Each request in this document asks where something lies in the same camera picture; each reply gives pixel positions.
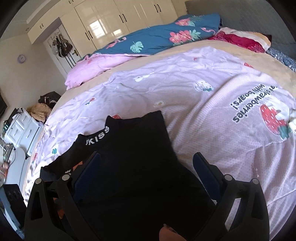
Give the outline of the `black KISS sweater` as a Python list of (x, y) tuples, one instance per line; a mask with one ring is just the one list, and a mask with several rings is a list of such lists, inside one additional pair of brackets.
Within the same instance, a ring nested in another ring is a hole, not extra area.
[(93, 153), (100, 162), (82, 184), (77, 207), (94, 240), (158, 240), (169, 226), (186, 240), (208, 231), (214, 204), (198, 178), (177, 159), (160, 111), (141, 118), (108, 117), (105, 127), (79, 135), (69, 150), (41, 169), (56, 180)]

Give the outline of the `tan clothes pile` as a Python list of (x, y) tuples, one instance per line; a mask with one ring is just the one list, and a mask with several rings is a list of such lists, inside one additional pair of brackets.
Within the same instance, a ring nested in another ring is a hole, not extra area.
[(51, 114), (52, 109), (44, 103), (37, 103), (37, 104), (27, 108), (26, 111), (36, 121), (45, 123), (46, 120), (48, 119), (49, 115)]

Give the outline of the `white drawer cabinet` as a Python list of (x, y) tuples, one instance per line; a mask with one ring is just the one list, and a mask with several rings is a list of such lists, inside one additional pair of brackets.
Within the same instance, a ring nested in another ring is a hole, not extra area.
[(22, 148), (27, 156), (31, 156), (43, 123), (36, 121), (25, 109), (17, 109), (12, 122), (4, 135), (7, 144)]

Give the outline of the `pink strawberry bedspread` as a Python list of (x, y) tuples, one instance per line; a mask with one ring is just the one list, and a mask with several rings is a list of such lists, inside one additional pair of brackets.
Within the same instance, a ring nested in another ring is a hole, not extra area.
[(156, 110), (188, 169), (201, 152), (237, 179), (259, 179), (270, 237), (276, 237), (295, 207), (295, 72), (266, 53), (219, 42), (139, 57), (67, 90), (34, 148), (24, 198), (41, 167), (80, 134), (99, 131), (108, 116), (136, 118)]

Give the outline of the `black bag on floor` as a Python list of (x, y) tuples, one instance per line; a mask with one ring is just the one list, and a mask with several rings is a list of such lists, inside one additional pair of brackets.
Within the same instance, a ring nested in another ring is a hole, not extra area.
[(49, 108), (53, 109), (61, 95), (55, 91), (49, 92), (43, 96), (40, 96), (39, 103), (46, 104)]

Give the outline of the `blue patterned pillow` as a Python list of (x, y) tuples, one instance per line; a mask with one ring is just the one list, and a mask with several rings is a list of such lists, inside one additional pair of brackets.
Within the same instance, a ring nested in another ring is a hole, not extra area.
[(269, 48), (266, 53), (290, 68), (293, 72), (296, 72), (296, 61), (290, 56), (274, 48)]

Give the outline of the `white door with bags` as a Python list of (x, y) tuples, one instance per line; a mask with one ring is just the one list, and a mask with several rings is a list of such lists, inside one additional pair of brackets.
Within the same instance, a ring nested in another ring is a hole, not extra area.
[(49, 56), (64, 78), (81, 59), (63, 25), (60, 25), (44, 42)]

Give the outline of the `red patterned pillow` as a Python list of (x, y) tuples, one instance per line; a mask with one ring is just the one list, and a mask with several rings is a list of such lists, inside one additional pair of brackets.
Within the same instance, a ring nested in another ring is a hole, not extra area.
[(221, 28), (209, 40), (227, 42), (256, 53), (265, 53), (271, 47), (271, 40), (258, 32), (239, 31), (231, 28)]

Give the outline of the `cream glossy wardrobe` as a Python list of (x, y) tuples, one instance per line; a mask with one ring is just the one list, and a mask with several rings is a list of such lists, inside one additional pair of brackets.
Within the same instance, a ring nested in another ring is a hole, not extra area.
[(28, 32), (32, 44), (45, 41), (63, 26), (78, 56), (115, 39), (177, 19), (171, 1), (50, 1), (51, 7)]

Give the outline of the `blue floral quilt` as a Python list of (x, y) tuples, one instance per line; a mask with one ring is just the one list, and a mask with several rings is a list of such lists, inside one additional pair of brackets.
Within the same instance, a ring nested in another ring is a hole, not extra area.
[(219, 14), (183, 15), (170, 24), (147, 27), (120, 37), (93, 53), (153, 55), (175, 46), (208, 39), (221, 26)]

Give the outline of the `grey upholstered headboard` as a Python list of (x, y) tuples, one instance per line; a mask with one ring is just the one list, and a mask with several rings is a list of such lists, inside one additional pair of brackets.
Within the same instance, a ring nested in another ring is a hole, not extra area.
[(295, 58), (295, 10), (288, 1), (186, 1), (188, 14), (218, 13), (225, 27), (271, 35), (271, 46)]

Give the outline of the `round wall clock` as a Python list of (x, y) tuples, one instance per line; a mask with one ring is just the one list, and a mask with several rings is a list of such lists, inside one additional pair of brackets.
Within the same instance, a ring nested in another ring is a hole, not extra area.
[(22, 64), (26, 61), (26, 57), (23, 54), (20, 54), (17, 58), (18, 63)]

